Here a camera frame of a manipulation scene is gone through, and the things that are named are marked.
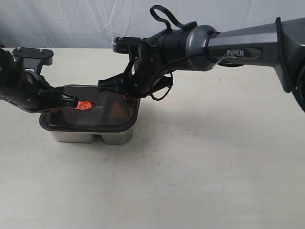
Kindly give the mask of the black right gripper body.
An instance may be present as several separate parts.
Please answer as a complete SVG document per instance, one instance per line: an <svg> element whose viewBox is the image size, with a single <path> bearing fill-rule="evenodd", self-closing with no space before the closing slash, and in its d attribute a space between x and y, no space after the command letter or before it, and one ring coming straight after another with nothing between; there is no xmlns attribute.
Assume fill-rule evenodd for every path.
<svg viewBox="0 0 305 229"><path fill-rule="evenodd" d="M99 80L98 91L144 98L164 88L171 90L173 75L165 76L169 72L162 70L164 61L160 52L150 45L139 45L138 53L139 57L129 59L122 73Z"/></svg>

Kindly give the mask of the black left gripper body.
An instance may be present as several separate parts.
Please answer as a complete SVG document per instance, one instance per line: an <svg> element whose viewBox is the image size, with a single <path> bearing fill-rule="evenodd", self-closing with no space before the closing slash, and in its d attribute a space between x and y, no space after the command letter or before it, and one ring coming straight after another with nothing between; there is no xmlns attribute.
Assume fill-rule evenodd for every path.
<svg viewBox="0 0 305 229"><path fill-rule="evenodd" d="M1 100L27 112L44 113L62 107L77 107L79 99L64 91L63 87L52 87L46 82L19 79L0 86Z"/></svg>

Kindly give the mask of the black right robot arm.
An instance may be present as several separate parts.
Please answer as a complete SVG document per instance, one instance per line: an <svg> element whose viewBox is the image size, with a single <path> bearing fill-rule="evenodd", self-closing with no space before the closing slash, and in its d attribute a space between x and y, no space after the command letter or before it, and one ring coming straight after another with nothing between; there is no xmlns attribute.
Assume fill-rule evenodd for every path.
<svg viewBox="0 0 305 229"><path fill-rule="evenodd" d="M153 96L173 85L174 71L206 72L219 65L274 68L283 90L305 106L305 20L303 18L219 32L209 25L188 24L149 38L117 37L116 53L130 61L118 75L98 81L98 90L126 98Z"/></svg>

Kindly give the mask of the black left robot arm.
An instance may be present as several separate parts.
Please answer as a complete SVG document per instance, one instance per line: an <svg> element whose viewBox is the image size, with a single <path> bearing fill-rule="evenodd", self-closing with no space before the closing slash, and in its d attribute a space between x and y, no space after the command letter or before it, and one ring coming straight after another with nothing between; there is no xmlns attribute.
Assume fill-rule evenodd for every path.
<svg viewBox="0 0 305 229"><path fill-rule="evenodd" d="M79 99L62 86L53 87L41 75L53 63L49 49L17 47L0 50L0 98L27 112L45 113L62 107L77 107Z"/></svg>

